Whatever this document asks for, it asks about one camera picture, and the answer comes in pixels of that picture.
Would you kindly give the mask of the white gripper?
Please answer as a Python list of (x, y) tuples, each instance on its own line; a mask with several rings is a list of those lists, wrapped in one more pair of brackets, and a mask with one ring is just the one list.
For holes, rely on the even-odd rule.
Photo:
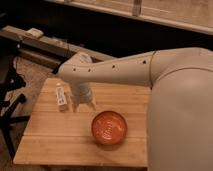
[(77, 112), (79, 104), (88, 103), (94, 111), (96, 110), (96, 104), (92, 101), (93, 94), (90, 84), (86, 83), (71, 83), (71, 99), (72, 99), (72, 110)]

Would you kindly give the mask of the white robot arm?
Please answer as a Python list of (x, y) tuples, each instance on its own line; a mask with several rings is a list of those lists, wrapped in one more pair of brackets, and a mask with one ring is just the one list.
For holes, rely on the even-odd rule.
[(99, 63), (78, 52), (58, 74), (75, 105), (92, 99), (91, 82), (149, 87), (149, 171), (213, 171), (212, 50), (158, 50)]

